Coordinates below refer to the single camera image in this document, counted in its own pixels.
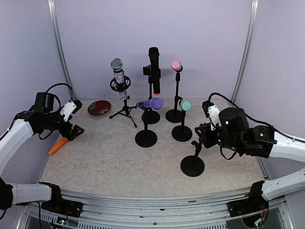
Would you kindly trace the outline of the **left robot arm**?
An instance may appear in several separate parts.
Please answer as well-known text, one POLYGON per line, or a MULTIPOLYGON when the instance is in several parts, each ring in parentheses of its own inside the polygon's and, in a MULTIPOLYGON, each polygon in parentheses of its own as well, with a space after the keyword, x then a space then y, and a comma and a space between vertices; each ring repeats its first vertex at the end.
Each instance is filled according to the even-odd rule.
MULTIPOLYGON (((59 132, 68 141, 84 133, 84 129, 73 125, 72 115, 82 108, 80 100, 69 99, 62 104, 57 95, 48 88, 36 94, 35 103, 27 111, 15 115, 12 123, 0 137, 0 170, 7 164, 19 149, 34 135, 44 131, 50 134, 59 132)), ((72 208, 61 195, 58 185, 39 182, 28 184, 7 183, 0 181, 0 208, 4 211, 15 205, 26 205, 38 202, 41 208, 53 212, 68 213, 72 208)))

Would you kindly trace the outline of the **black round-base stand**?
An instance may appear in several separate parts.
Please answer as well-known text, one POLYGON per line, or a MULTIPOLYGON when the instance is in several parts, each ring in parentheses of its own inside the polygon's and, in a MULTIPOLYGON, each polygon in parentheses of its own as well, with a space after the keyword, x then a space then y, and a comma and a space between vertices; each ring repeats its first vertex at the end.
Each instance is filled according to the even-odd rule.
POLYGON ((195 147, 195 154, 184 157, 181 161, 180 168, 185 175, 189 177, 198 177, 205 169, 203 160, 199 158, 199 153, 202 149, 202 142, 192 141, 191 145, 195 147))

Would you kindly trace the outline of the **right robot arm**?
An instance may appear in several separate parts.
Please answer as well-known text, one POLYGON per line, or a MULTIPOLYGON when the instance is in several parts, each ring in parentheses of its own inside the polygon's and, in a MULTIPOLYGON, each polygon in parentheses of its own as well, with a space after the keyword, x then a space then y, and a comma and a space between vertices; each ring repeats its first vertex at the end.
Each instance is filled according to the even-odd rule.
MULTIPOLYGON (((202 103, 209 123, 195 130, 205 148, 218 145, 221 150, 229 149, 234 155, 263 158, 285 158, 304 162, 305 140, 284 134, 272 125, 247 115, 244 109, 232 104, 219 110, 210 99, 202 103)), ((244 208, 255 211, 263 200, 269 201, 285 194, 305 188, 305 170, 300 169, 284 177, 252 184, 244 208)))

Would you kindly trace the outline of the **orange microphone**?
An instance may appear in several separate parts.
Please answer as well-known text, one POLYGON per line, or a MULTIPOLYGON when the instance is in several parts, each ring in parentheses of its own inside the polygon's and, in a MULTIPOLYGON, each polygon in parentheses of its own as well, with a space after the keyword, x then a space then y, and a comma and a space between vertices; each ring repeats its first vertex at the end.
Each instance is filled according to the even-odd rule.
POLYGON ((66 137, 61 138, 48 152, 50 156, 54 155, 62 146, 68 142, 66 137))

